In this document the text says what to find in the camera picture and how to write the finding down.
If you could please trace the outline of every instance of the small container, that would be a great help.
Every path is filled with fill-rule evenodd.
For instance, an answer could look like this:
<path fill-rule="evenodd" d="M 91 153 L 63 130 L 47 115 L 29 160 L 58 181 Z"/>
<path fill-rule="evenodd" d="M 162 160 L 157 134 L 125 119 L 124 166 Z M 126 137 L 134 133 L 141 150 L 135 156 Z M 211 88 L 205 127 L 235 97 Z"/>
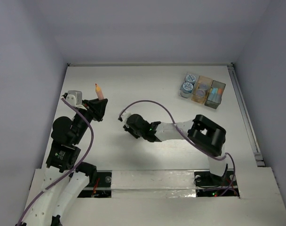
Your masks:
<path fill-rule="evenodd" d="M 196 75 L 187 72 L 187 75 L 186 75 L 186 77 L 185 77 L 185 82 L 189 82 L 189 83 L 191 83 L 192 85 L 194 85 L 195 82 L 196 82 L 196 78 L 197 78 Z"/>
<path fill-rule="evenodd" d="M 203 104 L 208 96 L 211 84 L 212 84 L 212 79 L 205 76 L 200 76 L 195 84 L 195 88 L 191 99 L 195 102 Z"/>
<path fill-rule="evenodd" d="M 193 85 L 190 82 L 184 82 L 180 89 L 180 95 L 182 97 L 188 98 L 191 97 L 193 92 Z"/>
<path fill-rule="evenodd" d="M 226 84 L 213 80 L 205 106 L 216 109 L 222 102 L 222 94 Z"/>

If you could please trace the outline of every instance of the gray wall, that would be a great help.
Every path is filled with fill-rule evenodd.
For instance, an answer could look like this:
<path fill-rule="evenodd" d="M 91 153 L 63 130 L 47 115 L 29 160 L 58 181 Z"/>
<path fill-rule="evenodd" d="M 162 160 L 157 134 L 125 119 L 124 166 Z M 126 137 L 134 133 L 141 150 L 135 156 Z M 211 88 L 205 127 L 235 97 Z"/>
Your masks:
<path fill-rule="evenodd" d="M 0 226 L 22 213 L 65 70 L 33 1 L 0 0 Z"/>
<path fill-rule="evenodd" d="M 269 0 L 36 0 L 68 62 L 235 61 Z"/>
<path fill-rule="evenodd" d="M 261 152 L 286 205 L 286 0 L 271 1 L 235 65 Z"/>

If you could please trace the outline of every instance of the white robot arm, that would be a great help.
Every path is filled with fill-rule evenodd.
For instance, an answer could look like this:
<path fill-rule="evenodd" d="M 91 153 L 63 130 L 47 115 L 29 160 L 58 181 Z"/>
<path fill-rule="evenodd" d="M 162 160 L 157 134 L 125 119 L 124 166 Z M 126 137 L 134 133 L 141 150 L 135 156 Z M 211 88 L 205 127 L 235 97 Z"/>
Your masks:
<path fill-rule="evenodd" d="M 149 142 L 185 139 L 187 137 L 208 156 L 210 173 L 219 177 L 223 177 L 226 173 L 227 164 L 225 160 L 217 161 L 212 158 L 219 158 L 224 155 L 222 147 L 225 143 L 226 130 L 201 114 L 196 115 L 193 120 L 173 124 L 160 121 L 148 123 L 142 116 L 125 111 L 119 120 L 124 123 L 125 131 L 135 138 L 142 137 Z"/>
<path fill-rule="evenodd" d="M 83 117 L 76 114 L 72 120 L 63 116 L 54 121 L 53 142 L 41 192 L 17 226 L 61 226 L 62 219 L 80 192 L 89 183 L 96 182 L 96 166 L 86 162 L 75 164 L 80 153 L 76 145 L 92 120 L 103 120 L 108 99 L 82 100 L 82 93 L 74 90 L 62 98 L 71 107 L 78 108 Z M 69 176 L 58 182 L 66 174 Z"/>

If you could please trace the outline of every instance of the clear plastic container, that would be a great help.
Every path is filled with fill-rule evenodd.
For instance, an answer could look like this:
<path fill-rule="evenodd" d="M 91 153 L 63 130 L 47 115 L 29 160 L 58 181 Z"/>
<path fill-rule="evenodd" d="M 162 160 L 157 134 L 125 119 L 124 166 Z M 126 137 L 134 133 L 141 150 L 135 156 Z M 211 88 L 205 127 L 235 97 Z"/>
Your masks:
<path fill-rule="evenodd" d="M 205 76 L 199 76 L 198 81 L 195 83 L 191 99 L 195 102 L 203 104 L 208 96 L 211 84 L 212 79 Z"/>
<path fill-rule="evenodd" d="M 213 80 L 205 106 L 216 109 L 222 102 L 222 94 L 226 84 Z"/>

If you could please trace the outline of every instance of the white table surface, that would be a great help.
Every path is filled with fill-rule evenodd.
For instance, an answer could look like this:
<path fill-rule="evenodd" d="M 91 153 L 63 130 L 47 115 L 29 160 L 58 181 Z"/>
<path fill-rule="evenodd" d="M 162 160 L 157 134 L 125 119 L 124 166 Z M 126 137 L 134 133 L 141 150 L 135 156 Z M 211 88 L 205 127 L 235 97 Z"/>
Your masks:
<path fill-rule="evenodd" d="M 178 89 L 187 71 L 226 84 L 222 103 L 217 110 L 178 96 Z M 96 165 L 98 170 L 120 170 L 113 172 L 112 180 L 120 183 L 120 186 L 115 184 L 116 187 L 122 185 L 124 188 L 122 193 L 112 198 L 78 198 L 64 219 L 63 225 L 286 226 L 286 209 L 274 175 L 270 168 L 256 166 L 227 67 L 68 67 L 62 94 L 72 89 L 81 90 L 85 99 L 93 99 L 95 83 L 102 87 L 109 102 L 103 122 L 92 122 L 95 140 L 85 161 Z M 142 139 L 134 139 L 122 129 L 122 123 L 117 120 L 118 114 L 128 104 L 141 99 L 162 103 L 171 111 L 176 121 L 187 121 L 194 119 L 196 114 L 203 114 L 226 129 L 225 151 L 232 154 L 236 164 L 240 199 L 167 199 L 162 196 L 149 197 L 147 192 L 127 192 L 141 182 L 139 180 L 134 185 L 133 180 L 128 179 L 127 175 L 132 173 L 127 172 L 129 170 L 142 170 L 138 175 L 141 174 L 141 178 L 148 180 L 146 175 L 150 172 L 144 170 L 208 169 L 207 157 L 185 141 L 149 143 Z M 169 122 L 165 111 L 150 103 L 137 104 L 130 111 L 142 115 L 150 122 Z M 72 118 L 74 112 L 59 101 L 55 119 L 63 115 Z M 51 141 L 50 139 L 44 162 L 49 154 Z M 80 155 L 86 151 L 89 141 L 90 134 L 87 131 L 79 144 L 82 149 Z M 39 192 L 44 167 L 36 170 L 28 203 Z M 164 178 L 166 172 L 159 171 L 151 175 L 161 175 Z M 180 183 L 172 183 L 172 186 L 174 184 L 175 187 L 180 186 Z"/>
<path fill-rule="evenodd" d="M 226 84 L 222 103 L 217 110 L 178 96 L 178 89 L 187 71 Z M 194 119 L 196 114 L 205 115 L 226 129 L 224 148 L 234 157 L 237 169 L 257 167 L 226 66 L 68 67 L 61 93 L 80 90 L 83 99 L 94 99 L 95 83 L 101 86 L 104 96 L 109 100 L 103 121 L 91 123 L 95 139 L 85 161 L 96 165 L 97 169 L 208 169 L 207 157 L 184 140 L 149 143 L 143 139 L 134 139 L 123 130 L 122 123 L 117 120 L 118 114 L 128 104 L 142 99 L 163 104 L 176 121 Z M 129 110 L 149 122 L 170 122 L 167 113 L 155 104 L 139 103 Z M 59 101 L 55 119 L 60 116 L 74 116 L 74 112 L 62 101 Z M 87 130 L 78 145 L 82 150 L 79 156 L 86 151 L 89 142 L 90 132 Z M 43 166 L 51 143 L 50 138 Z"/>

